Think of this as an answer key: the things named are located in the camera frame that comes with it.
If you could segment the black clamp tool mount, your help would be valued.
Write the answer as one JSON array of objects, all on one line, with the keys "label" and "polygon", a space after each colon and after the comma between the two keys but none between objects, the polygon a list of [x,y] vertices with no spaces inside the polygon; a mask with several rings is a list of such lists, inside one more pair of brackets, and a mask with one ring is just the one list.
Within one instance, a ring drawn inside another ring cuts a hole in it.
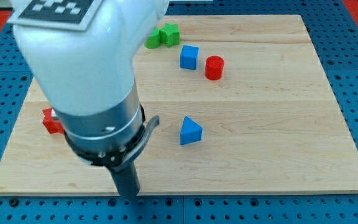
[{"label": "black clamp tool mount", "polygon": [[77,156],[116,172],[133,163],[159,125],[158,116],[146,126],[144,121],[141,105],[135,109],[117,106],[91,116],[63,115],[67,143]]}]

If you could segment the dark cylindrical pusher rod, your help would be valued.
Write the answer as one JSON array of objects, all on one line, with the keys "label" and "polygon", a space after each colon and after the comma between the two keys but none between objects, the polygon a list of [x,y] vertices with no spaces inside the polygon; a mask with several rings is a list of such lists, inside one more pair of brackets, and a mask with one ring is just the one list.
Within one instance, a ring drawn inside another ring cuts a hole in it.
[{"label": "dark cylindrical pusher rod", "polygon": [[140,182],[133,162],[123,168],[123,170],[116,171],[113,167],[110,167],[109,171],[121,197],[132,199],[138,195]]}]

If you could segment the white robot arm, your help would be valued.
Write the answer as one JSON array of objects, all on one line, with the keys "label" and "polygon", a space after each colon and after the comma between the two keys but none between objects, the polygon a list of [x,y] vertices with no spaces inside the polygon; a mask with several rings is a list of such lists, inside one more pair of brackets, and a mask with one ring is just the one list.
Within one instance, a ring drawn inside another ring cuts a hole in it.
[{"label": "white robot arm", "polygon": [[119,194],[135,197],[134,160],[158,116],[147,120],[132,60],[165,15],[167,0],[11,0],[9,23],[72,150],[107,168]]}]

